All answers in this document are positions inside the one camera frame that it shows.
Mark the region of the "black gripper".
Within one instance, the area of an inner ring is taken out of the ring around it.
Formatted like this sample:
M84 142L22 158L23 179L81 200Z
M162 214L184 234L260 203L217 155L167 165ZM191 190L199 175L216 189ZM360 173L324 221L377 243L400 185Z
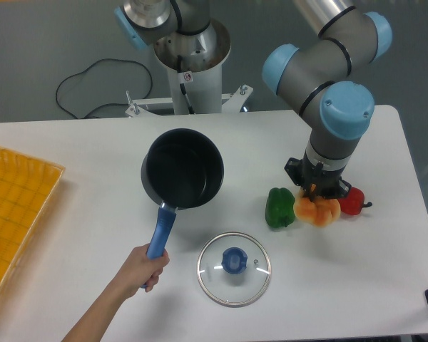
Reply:
M315 165L308 157L291 157L284 167L292 182L303 190L303 197L314 202L316 197L333 200L346 197L352 185L342 179L343 169L328 171L321 162Z

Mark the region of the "person's bare hand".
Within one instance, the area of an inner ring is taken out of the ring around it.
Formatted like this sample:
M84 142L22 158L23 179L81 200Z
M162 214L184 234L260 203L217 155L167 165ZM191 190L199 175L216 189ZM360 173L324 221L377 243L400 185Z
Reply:
M148 248L149 244L133 248L115 276L119 293L124 299L134 296L141 288L146 293L150 292L158 283L164 267L170 262L166 250L162 256L150 259L147 256Z

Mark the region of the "person's bare forearm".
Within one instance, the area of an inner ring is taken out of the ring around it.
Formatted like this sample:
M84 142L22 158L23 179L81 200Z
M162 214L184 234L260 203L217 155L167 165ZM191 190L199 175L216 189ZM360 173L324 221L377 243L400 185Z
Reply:
M101 341L126 297L115 276L62 341Z

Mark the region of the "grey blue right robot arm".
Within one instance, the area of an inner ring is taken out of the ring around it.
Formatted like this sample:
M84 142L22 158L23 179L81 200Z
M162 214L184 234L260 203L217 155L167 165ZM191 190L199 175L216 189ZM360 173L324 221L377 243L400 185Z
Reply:
M312 130L305 154L290 158L285 171L311 201L344 198L351 185L342 173L375 110L370 91L348 78L388 51L392 28L384 16L364 14L352 1L296 1L295 5L318 42L306 50L282 45L262 69L267 87Z

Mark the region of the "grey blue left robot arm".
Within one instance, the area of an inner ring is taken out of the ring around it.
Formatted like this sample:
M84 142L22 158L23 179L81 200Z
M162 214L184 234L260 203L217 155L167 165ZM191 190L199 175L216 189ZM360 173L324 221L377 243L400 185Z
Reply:
M176 32L193 36L210 24L208 1L124 1L114 10L119 27L137 50Z

